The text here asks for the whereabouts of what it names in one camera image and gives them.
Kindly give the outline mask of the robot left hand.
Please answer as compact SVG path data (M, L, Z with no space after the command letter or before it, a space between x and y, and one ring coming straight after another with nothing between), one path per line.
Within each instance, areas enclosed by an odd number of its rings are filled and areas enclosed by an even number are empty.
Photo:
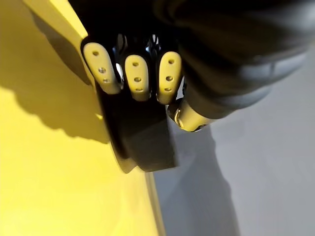
M264 98L298 69L315 37L312 0L72 0L87 32L155 34L182 59L186 91L172 118L195 131Z

